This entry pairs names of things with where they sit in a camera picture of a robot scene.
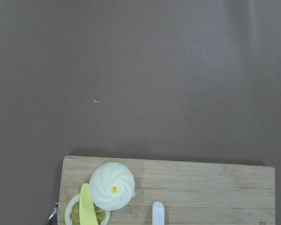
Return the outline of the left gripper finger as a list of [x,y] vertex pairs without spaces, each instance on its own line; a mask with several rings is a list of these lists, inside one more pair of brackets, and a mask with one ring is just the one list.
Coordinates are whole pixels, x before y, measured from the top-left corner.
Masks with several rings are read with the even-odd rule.
[[49,215],[49,217],[45,220],[45,222],[43,223],[43,225],[51,225],[53,222],[54,217],[57,215],[58,213],[58,207],[59,207],[59,203],[56,202],[54,205],[54,208],[51,212],[51,214]]

